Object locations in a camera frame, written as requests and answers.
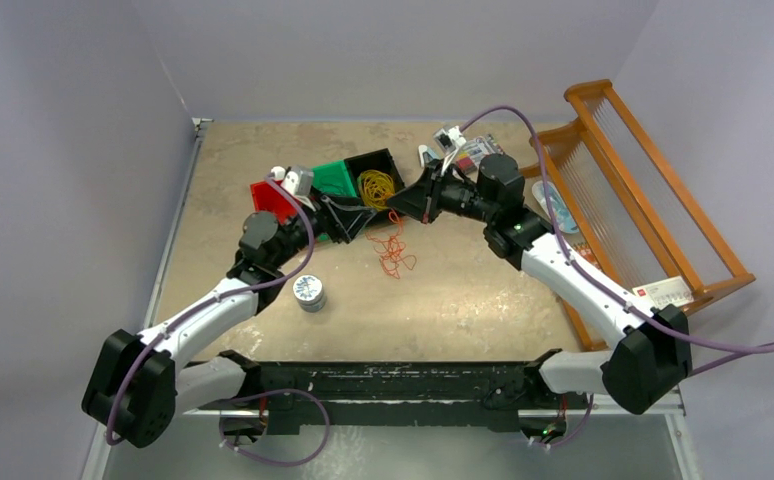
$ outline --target wooden dish rack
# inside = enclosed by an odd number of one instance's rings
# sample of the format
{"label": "wooden dish rack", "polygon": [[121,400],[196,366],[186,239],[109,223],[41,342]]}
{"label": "wooden dish rack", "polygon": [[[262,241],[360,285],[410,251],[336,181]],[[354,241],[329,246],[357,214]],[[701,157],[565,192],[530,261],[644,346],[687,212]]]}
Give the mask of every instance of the wooden dish rack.
{"label": "wooden dish rack", "polygon": [[[574,85],[564,98],[576,119],[540,132],[540,142],[550,180],[608,277],[631,289],[681,276],[693,292],[688,315],[755,280],[610,80]],[[521,173],[537,180],[540,167]],[[564,306],[585,350],[607,348]]]}

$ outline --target orange rope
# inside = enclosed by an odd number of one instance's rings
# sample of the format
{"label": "orange rope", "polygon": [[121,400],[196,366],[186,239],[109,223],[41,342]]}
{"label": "orange rope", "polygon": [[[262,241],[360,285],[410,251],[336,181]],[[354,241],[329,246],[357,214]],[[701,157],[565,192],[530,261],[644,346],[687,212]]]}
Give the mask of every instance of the orange rope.
{"label": "orange rope", "polygon": [[396,233],[387,237],[387,240],[382,240],[366,232],[366,238],[378,244],[372,248],[381,257],[381,269],[384,273],[393,278],[401,278],[399,266],[404,265],[408,270],[413,270],[416,266],[416,255],[402,255],[405,250],[405,242],[399,240],[399,235],[404,231],[402,217],[395,210],[390,210],[388,218],[396,224]]}

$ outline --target gray wall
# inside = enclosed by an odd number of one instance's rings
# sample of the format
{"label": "gray wall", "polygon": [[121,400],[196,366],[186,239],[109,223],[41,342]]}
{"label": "gray wall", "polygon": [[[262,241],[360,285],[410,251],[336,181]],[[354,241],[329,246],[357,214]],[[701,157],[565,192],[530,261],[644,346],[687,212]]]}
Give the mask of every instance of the gray wall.
{"label": "gray wall", "polygon": [[619,72],[657,0],[135,0],[194,117],[465,118]]}
{"label": "gray wall", "polygon": [[0,1],[0,478],[76,478],[102,340],[136,330],[192,124],[128,0]]}
{"label": "gray wall", "polygon": [[[758,276],[695,332],[774,340],[774,1],[662,0],[615,85]],[[774,478],[774,355],[683,391],[706,478]]]}

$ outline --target tabletop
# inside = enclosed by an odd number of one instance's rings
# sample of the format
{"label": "tabletop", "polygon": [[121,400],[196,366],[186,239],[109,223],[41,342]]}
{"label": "tabletop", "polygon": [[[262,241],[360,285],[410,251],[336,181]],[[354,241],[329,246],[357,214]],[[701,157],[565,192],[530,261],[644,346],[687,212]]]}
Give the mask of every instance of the tabletop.
{"label": "tabletop", "polygon": [[[254,211],[249,185],[275,165],[317,165],[389,148],[406,184],[421,172],[417,146],[441,123],[212,123],[193,173],[155,323],[212,289],[231,267],[244,219]],[[538,125],[538,130],[558,125]],[[479,123],[520,166],[536,163],[517,123]],[[533,199],[528,191],[527,203]],[[386,237],[395,226],[373,228]],[[197,360],[234,349],[254,360],[531,360],[551,348],[578,351],[560,300],[545,285],[497,258],[483,225],[441,215],[404,223],[413,270],[386,275],[374,243],[319,243],[303,274],[320,278],[327,303],[302,310],[285,285],[260,315],[229,330]],[[282,271],[290,271],[300,254]]]}

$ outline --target table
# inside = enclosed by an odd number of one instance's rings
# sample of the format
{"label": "table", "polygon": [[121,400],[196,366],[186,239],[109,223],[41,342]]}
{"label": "table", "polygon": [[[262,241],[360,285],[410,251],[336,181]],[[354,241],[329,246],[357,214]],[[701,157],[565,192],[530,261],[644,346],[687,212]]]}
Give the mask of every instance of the table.
{"label": "table", "polygon": [[[313,167],[389,148],[407,184],[421,169],[417,146],[441,123],[212,123],[173,243],[156,322],[207,293],[230,268],[243,220],[254,211],[249,185],[274,165]],[[557,125],[538,125],[538,130]],[[480,123],[520,166],[536,163],[522,124]],[[526,189],[527,198],[531,194]],[[395,227],[376,231],[386,236]],[[384,274],[373,243],[322,243],[303,273],[322,279],[328,302],[307,313],[291,283],[272,306],[205,349],[197,360],[235,349],[255,360],[527,360],[550,348],[579,349],[557,296],[488,249],[482,224],[441,215],[408,221],[402,240],[417,263],[401,279]],[[291,260],[282,270],[289,271]]]}

